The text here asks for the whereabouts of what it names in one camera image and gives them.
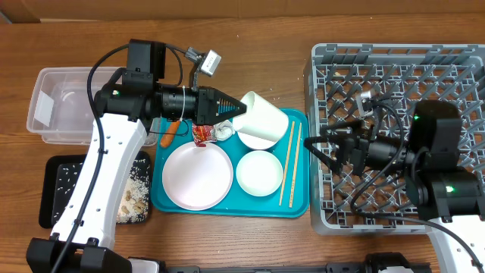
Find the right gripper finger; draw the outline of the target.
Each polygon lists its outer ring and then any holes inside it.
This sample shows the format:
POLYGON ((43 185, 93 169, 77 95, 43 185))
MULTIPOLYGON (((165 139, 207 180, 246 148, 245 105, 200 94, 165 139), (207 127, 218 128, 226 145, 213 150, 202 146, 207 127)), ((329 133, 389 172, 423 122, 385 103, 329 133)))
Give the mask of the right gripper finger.
POLYGON ((321 162, 323 162, 334 174, 340 175, 343 168, 343 138, 337 135, 333 136, 311 136, 304 140, 304 147, 321 162), (315 143, 332 143, 336 146, 337 151, 334 157, 330 157, 315 147, 315 143))
POLYGON ((326 126, 322 126, 320 129, 320 136, 324 137, 327 135, 329 131, 335 131, 338 129, 353 129, 356 130, 361 128, 363 125, 362 120, 353 120, 353 121, 342 121, 335 124, 330 124, 326 126))

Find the pale green bowl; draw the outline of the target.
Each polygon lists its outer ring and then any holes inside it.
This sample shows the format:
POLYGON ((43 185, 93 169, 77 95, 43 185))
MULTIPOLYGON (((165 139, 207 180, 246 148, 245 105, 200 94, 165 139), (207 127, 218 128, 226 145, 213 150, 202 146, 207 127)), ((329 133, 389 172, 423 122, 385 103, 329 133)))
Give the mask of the pale green bowl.
POLYGON ((236 179, 239 186, 249 195, 269 196, 282 184, 283 167, 275 155, 255 150, 239 160, 236 166, 236 179))

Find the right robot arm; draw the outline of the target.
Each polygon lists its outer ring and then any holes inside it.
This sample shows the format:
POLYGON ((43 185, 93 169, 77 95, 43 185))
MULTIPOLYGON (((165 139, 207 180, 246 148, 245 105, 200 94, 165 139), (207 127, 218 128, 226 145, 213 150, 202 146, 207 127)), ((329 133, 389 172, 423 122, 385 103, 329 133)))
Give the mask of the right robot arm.
POLYGON ((426 226, 443 272, 484 270, 484 189, 476 174, 459 165, 462 119, 458 108, 439 100, 415 105, 408 135, 392 138, 368 129, 360 120, 320 129, 305 148, 333 173, 344 165, 362 176, 398 174, 418 210, 416 224, 426 226))

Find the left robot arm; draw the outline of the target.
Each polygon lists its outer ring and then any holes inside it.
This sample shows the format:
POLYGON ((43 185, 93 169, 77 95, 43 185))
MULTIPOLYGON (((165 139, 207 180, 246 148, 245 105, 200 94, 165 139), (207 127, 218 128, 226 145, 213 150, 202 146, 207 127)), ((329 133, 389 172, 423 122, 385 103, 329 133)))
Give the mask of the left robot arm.
POLYGON ((117 211, 133 161, 155 118, 214 125, 242 115, 244 103, 217 89, 163 83, 171 45, 133 39, 127 64, 87 97, 92 139, 77 184, 47 239, 34 238, 26 259, 34 272, 163 272, 162 261, 114 251, 117 211))

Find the grey dishwasher rack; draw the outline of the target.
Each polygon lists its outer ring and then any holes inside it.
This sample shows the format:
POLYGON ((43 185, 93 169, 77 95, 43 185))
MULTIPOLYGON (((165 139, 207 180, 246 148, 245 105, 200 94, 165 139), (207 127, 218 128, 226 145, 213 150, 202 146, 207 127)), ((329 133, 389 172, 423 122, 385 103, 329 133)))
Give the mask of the grey dishwasher rack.
MULTIPOLYGON (((407 135, 415 104, 452 102, 462 115, 458 163, 484 177, 484 47, 450 44, 320 43, 305 67, 305 111, 309 133, 359 118, 358 95, 386 96, 396 116, 383 116, 380 133, 407 135)), ((416 208, 397 175, 379 177, 350 166, 334 174, 310 159, 311 225, 322 235, 422 234, 416 208)))

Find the black food waste tray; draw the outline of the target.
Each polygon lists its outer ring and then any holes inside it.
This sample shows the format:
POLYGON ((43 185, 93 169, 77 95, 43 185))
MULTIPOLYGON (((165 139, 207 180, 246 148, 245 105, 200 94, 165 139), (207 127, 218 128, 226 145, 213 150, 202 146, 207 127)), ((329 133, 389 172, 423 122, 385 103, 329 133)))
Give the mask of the black food waste tray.
MULTIPOLYGON (((45 167, 39 210, 39 225, 52 228, 60 219, 77 185, 85 155, 57 155, 45 167)), ((128 174, 117 210, 118 224, 138 224, 148 220, 151 211, 149 191, 152 182, 152 160, 139 152, 128 174)))

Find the red snack wrapper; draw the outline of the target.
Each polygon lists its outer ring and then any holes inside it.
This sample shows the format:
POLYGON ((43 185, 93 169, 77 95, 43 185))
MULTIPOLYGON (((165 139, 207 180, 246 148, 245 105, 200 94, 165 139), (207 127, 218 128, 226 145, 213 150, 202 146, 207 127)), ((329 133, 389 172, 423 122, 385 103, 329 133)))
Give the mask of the red snack wrapper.
POLYGON ((217 141, 213 125, 193 125, 192 126, 193 141, 198 147, 205 147, 207 143, 214 143, 217 141))

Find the pink white bowl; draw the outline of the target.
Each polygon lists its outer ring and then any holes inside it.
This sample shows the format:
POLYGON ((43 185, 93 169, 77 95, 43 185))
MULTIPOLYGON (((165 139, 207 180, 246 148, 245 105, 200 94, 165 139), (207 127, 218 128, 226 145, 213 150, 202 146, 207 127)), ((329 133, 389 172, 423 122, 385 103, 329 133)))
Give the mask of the pink white bowl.
POLYGON ((256 136, 251 136, 241 132, 238 132, 237 135, 243 144, 245 144, 247 147, 253 150, 266 150, 271 148, 277 143, 277 141, 265 140, 265 139, 262 139, 256 136))

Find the left wooden chopstick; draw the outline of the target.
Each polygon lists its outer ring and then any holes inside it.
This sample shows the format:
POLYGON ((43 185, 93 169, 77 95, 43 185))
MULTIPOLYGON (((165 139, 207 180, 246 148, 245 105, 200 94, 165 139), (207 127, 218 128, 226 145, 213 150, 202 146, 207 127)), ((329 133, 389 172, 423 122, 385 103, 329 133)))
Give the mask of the left wooden chopstick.
POLYGON ((285 165, 284 165, 284 169, 283 169, 283 179, 282 179, 282 184, 281 184, 281 189, 280 189, 279 206, 282 206, 282 202, 283 202, 283 196, 284 196, 284 190, 285 190, 285 184, 286 184, 286 176, 287 176, 288 165, 289 165, 289 156, 290 156, 290 153, 291 153, 292 142, 293 142, 294 127, 295 127, 295 121, 292 121, 290 134, 289 134, 289 141, 288 141, 288 146, 287 146, 287 151, 286 151, 286 160, 285 160, 285 165))

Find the orange carrot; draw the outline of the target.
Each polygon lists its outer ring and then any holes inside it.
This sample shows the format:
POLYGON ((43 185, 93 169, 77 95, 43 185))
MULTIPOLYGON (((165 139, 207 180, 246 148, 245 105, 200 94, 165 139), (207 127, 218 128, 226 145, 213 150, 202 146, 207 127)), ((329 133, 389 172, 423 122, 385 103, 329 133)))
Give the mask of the orange carrot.
POLYGON ((171 122, 170 126, 163 133, 163 136, 161 138, 161 141, 160 141, 161 148, 167 148, 172 144, 179 126, 180 126, 180 121, 171 122))

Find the teal plastic tray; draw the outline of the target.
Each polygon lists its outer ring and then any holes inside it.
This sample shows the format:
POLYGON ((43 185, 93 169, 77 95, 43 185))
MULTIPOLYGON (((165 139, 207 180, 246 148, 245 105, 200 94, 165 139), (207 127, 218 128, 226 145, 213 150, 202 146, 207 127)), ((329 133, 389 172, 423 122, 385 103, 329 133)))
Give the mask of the teal plastic tray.
MULTIPOLYGON (((288 116, 290 124, 295 121, 282 206, 279 206, 279 192, 270 196, 251 196, 239 186, 237 180, 234 180, 226 197, 216 206, 202 210, 202 214, 273 218, 298 218, 305 214, 311 197, 310 156, 309 151, 303 146, 303 140, 308 137, 308 120, 303 112, 293 108, 284 108, 282 112, 288 116)), ((283 167, 286 160, 289 134, 290 131, 286 132, 285 136, 268 150, 280 160, 283 167)), ((167 157, 176 148, 191 142, 193 142, 193 137, 191 133, 188 133, 185 136, 177 136, 169 147, 161 148, 158 146, 156 149, 151 199, 154 207, 160 211, 188 212, 188 210, 175 205, 168 198, 162 185, 162 169, 167 157)))

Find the large white plate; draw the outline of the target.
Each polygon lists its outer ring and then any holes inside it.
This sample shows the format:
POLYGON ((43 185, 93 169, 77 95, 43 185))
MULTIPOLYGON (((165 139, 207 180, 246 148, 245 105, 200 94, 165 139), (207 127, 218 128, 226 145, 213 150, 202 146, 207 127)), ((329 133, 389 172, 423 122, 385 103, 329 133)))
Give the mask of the large white plate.
POLYGON ((162 185, 175 205, 190 211, 216 206, 229 193, 233 165, 227 153, 209 143, 194 142, 176 148, 164 163, 162 185))

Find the rice and peanut scraps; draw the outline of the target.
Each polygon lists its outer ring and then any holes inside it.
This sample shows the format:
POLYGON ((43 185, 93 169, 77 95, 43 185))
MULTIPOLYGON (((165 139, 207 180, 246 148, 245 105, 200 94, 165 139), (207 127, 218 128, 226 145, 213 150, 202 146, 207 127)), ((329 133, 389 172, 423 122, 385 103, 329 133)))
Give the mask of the rice and peanut scraps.
MULTIPOLYGON (((151 163, 151 159, 145 154, 139 154, 134 160, 117 210, 118 224, 133 224, 143 222, 148 218, 151 163)), ((82 166, 82 162, 59 165, 55 179, 52 224, 60 219, 72 196, 82 166)))

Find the clear plastic bin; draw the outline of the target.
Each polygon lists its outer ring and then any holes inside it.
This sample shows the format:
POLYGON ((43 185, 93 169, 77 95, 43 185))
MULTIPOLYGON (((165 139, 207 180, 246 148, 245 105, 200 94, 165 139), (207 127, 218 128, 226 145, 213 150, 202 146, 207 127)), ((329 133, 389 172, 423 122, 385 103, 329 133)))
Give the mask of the clear plastic bin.
POLYGON ((86 92, 90 67, 46 67, 36 79, 27 130, 45 143, 88 145, 93 115, 86 92))

